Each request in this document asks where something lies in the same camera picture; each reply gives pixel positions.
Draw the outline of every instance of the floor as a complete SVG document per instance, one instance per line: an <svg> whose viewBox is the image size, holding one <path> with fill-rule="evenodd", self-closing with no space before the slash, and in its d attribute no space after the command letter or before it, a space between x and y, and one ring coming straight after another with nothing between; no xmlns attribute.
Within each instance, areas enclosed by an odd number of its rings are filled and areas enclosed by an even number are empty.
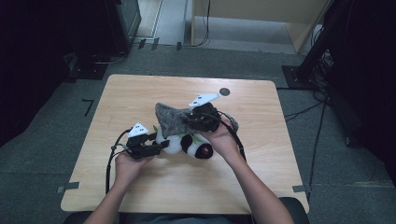
<svg viewBox="0 0 396 224"><path fill-rule="evenodd" d="M136 41L146 38L150 43L159 38L159 44L191 45L191 0L139 0L139 6L142 23ZM221 18L209 18L209 22L210 35L203 48L297 54L283 22ZM204 39L206 23L206 18L195 17L195 45ZM299 54L308 53L310 42L305 43Z"/></svg>

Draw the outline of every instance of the forearm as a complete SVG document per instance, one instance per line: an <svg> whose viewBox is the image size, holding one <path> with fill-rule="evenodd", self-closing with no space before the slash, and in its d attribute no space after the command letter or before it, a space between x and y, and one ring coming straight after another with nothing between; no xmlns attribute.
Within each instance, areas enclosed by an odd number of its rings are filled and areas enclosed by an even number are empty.
<svg viewBox="0 0 396 224"><path fill-rule="evenodd" d="M113 223L117 213L119 212L125 192L126 188L113 186L84 223Z"/></svg>
<svg viewBox="0 0 396 224"><path fill-rule="evenodd" d="M283 203L254 174L242 157L233 156L226 161L233 169L258 223L293 223Z"/></svg>

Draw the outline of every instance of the hand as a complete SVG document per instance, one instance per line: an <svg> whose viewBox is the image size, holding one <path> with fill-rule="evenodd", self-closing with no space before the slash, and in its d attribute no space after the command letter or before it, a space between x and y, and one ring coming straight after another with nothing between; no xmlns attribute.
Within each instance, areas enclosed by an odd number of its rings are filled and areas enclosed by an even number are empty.
<svg viewBox="0 0 396 224"><path fill-rule="evenodd" d="M153 158L143 158L140 161L136 161L128 153L120 153L116 158L116 180L114 186L127 190L131 183L137 179L143 166Z"/></svg>
<svg viewBox="0 0 396 224"><path fill-rule="evenodd" d="M232 127L228 119L222 119L222 121ZM210 142L213 149L215 149L226 161L240 156L238 146L233 136L222 123L215 132L200 132L200 134Z"/></svg>

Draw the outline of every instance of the stuffed toy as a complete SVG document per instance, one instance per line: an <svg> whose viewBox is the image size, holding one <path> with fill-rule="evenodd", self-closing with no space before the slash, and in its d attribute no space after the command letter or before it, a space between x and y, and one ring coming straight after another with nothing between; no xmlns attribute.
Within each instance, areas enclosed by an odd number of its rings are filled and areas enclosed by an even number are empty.
<svg viewBox="0 0 396 224"><path fill-rule="evenodd" d="M168 154L184 151L191 157L204 160L213 156L213 147L198 133L170 135L164 138L161 127L157 128L154 126L154 130L157 133L155 144L169 140L169 146L163 149Z"/></svg>

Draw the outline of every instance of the gray carpet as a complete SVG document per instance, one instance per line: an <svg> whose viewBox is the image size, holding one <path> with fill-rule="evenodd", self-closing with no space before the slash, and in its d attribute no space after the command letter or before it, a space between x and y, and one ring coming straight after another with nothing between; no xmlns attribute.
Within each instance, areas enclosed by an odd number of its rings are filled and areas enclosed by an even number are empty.
<svg viewBox="0 0 396 224"><path fill-rule="evenodd" d="M220 49L133 47L111 64L103 80L64 83L26 132L0 148L0 223L62 223L56 188L68 182L106 80L111 74L222 77L272 80L287 87L281 65L299 65L304 56ZM317 103L312 91L278 91L284 114ZM93 99L92 110L82 99ZM290 139L304 184L311 174L322 106L288 121ZM345 134L331 105L325 107L311 186L311 223L395 223L396 189L383 163L364 148L345 146Z"/></svg>

